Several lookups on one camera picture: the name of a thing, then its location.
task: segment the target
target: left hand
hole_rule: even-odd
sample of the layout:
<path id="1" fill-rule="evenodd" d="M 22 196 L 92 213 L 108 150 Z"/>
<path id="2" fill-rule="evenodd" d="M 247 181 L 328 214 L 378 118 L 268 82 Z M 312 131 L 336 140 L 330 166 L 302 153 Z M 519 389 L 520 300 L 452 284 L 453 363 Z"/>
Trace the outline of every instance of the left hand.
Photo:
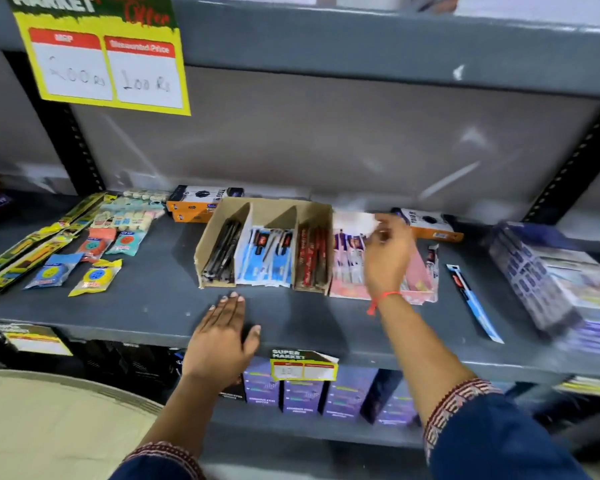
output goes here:
<path id="1" fill-rule="evenodd" d="M 235 291 L 223 297 L 193 332 L 182 361 L 182 377 L 198 379 L 220 392 L 244 372 L 260 346 L 260 325 L 254 325 L 244 343 L 244 297 Z"/>

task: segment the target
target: yellow price sign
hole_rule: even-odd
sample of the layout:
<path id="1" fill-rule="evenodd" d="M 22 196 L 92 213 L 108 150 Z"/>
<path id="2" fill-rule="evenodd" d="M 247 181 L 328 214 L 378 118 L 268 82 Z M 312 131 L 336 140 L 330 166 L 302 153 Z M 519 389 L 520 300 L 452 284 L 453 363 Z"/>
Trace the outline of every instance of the yellow price sign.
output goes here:
<path id="1" fill-rule="evenodd" d="M 191 115 L 171 0 L 8 0 L 40 97 Z"/>

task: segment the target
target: hand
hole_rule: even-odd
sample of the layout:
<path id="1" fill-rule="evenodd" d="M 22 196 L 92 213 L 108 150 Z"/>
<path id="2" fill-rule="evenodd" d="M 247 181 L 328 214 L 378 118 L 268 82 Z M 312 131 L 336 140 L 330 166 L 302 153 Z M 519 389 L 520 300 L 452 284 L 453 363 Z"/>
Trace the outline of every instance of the hand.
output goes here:
<path id="1" fill-rule="evenodd" d="M 219 393 L 244 372 L 260 346 L 260 325 L 242 343 L 244 297 L 235 291 L 212 306 L 193 332 L 182 361 L 182 377 L 198 379 Z"/>
<path id="2" fill-rule="evenodd" d="M 366 242 L 365 284 L 375 299 L 400 291 L 414 249 L 411 228 L 401 217 L 376 214 L 380 222 Z"/>

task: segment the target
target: gray shelf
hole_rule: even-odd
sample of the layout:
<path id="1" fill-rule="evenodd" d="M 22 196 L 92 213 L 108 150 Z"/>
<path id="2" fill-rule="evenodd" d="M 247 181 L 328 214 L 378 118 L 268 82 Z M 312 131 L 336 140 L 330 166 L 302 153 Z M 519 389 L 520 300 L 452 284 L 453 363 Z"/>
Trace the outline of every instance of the gray shelf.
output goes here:
<path id="1" fill-rule="evenodd" d="M 0 252 L 26 234 L 55 221 L 75 197 L 21 194 L 20 215 L 0 224 Z M 198 288 L 193 255 L 204 227 L 156 221 L 135 257 L 125 257 L 104 293 L 67 297 L 86 271 L 81 264 L 63 287 L 22 290 L 25 278 L 0 295 L 0 322 L 57 327 L 69 339 L 101 339 L 185 347 L 222 289 Z M 76 249 L 82 239 L 67 251 Z M 534 328 L 528 314 L 487 254 L 470 239 L 440 247 L 440 298 L 420 307 L 424 320 L 479 375 L 499 381 L 553 384 L 569 374 L 600 377 L 600 355 L 556 350 Z M 487 338 L 443 268 L 458 264 L 505 344 Z M 388 339 L 368 302 L 327 298 L 286 289 L 240 287 L 248 299 L 248 323 L 262 325 L 259 354 L 275 347 L 312 349 L 342 363 L 397 369 Z"/>
<path id="2" fill-rule="evenodd" d="M 173 5 L 192 66 L 600 96 L 600 29 L 435 16 L 407 1 L 400 12 L 224 0 Z M 0 0 L 0 50 L 23 49 Z"/>
<path id="3" fill-rule="evenodd" d="M 369 445 L 422 448 L 422 429 L 416 424 L 406 428 L 369 424 L 362 417 L 355 421 L 338 420 L 321 414 L 283 413 L 278 408 L 219 399 L 212 418 L 216 425 L 246 428 L 268 433 L 343 441 Z"/>

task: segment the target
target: plastic packaging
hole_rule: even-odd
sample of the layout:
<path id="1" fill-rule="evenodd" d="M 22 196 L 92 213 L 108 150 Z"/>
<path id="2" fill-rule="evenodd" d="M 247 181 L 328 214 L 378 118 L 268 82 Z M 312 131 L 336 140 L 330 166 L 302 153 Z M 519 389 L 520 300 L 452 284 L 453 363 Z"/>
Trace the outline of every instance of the plastic packaging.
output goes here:
<path id="1" fill-rule="evenodd" d="M 84 275 L 82 281 L 71 290 L 69 296 L 106 291 L 121 268 L 122 259 L 116 261 L 100 259 L 96 261 Z"/>
<path id="2" fill-rule="evenodd" d="M 82 253 L 51 255 L 37 272 L 35 278 L 24 289 L 62 286 L 81 258 Z"/>
<path id="3" fill-rule="evenodd" d="M 146 233 L 141 230 L 124 230 L 119 234 L 116 243 L 106 252 L 106 254 L 127 254 L 129 256 L 135 256 L 145 235 Z"/>
<path id="4" fill-rule="evenodd" d="M 116 240 L 116 230 L 113 228 L 90 228 L 89 236 L 78 249 L 84 253 L 83 261 L 96 262 L 102 257 L 111 243 Z"/>

